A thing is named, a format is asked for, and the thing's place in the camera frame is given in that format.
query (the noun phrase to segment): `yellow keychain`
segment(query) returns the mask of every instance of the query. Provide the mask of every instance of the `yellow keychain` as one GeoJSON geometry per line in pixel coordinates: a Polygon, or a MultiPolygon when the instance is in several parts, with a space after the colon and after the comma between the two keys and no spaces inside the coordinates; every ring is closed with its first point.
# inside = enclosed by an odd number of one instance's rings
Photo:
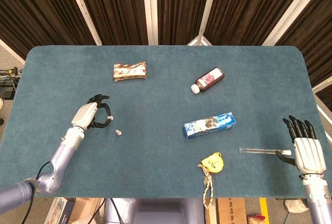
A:
{"type": "Polygon", "coordinates": [[[205,175],[204,185],[206,186],[206,189],[204,190],[203,194],[203,204],[206,209],[209,209],[213,200],[212,176],[209,174],[209,172],[218,173],[223,169],[224,161],[222,159],[222,154],[220,152],[216,152],[210,155],[209,157],[203,159],[201,163],[197,164],[197,167],[201,167],[205,175]],[[207,206],[205,204],[205,197],[209,188],[211,188],[211,194],[210,194],[210,202],[209,205],[207,206]]]}

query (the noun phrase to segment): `small white object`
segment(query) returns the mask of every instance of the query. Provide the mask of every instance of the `small white object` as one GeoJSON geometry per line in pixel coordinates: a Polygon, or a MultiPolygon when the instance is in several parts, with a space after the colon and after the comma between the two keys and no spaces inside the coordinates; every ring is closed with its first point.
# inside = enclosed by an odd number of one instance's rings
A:
{"type": "Polygon", "coordinates": [[[292,154],[292,151],[291,151],[291,150],[282,150],[282,151],[281,151],[281,154],[282,154],[282,155],[290,156],[290,155],[292,154]]]}
{"type": "Polygon", "coordinates": [[[191,90],[192,90],[192,92],[193,92],[194,94],[197,94],[197,93],[200,92],[199,87],[198,87],[196,84],[193,84],[193,85],[191,86],[191,90]]]}

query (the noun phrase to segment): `rope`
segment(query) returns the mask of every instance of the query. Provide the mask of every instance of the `rope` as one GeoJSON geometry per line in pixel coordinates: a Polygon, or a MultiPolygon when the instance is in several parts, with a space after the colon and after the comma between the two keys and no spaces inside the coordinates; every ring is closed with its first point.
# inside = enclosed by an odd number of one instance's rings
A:
{"type": "Polygon", "coordinates": [[[203,193],[203,204],[206,209],[209,209],[212,205],[213,201],[213,185],[212,185],[212,176],[209,174],[208,170],[202,165],[202,164],[197,164],[197,167],[201,167],[203,172],[204,172],[204,185],[206,186],[204,193],[203,193]],[[210,202],[209,205],[207,206],[205,203],[205,198],[206,198],[206,193],[208,192],[209,188],[211,188],[210,192],[210,202]]]}

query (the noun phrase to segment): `blue felt cloth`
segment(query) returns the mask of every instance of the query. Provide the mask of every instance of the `blue felt cloth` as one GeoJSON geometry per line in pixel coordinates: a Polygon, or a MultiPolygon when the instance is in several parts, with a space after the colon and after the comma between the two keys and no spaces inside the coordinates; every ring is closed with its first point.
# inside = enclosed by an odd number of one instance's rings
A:
{"type": "Polygon", "coordinates": [[[43,46],[27,57],[0,145],[0,187],[36,175],[79,107],[98,93],[111,96],[114,121],[86,132],[56,195],[201,197],[196,164],[219,151],[225,166],[213,175],[214,196],[303,197],[295,167],[274,155],[239,153],[239,147],[292,150],[282,121],[289,114],[314,125],[332,182],[331,151],[294,47],[43,46]],[[147,63],[145,80],[113,81],[114,63],[140,61],[147,63]],[[216,66],[225,78],[194,95],[190,86],[216,66]],[[230,111],[232,128],[185,138],[184,123],[230,111]]]}

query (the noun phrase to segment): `brown bottle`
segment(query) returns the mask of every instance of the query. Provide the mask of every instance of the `brown bottle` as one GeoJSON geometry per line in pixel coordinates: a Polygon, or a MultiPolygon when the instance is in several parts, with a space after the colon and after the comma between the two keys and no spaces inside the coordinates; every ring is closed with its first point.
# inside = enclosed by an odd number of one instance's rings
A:
{"type": "Polygon", "coordinates": [[[215,67],[205,75],[199,77],[195,84],[191,86],[191,90],[193,93],[204,92],[215,85],[218,81],[221,81],[224,77],[225,73],[219,67],[215,67]]]}

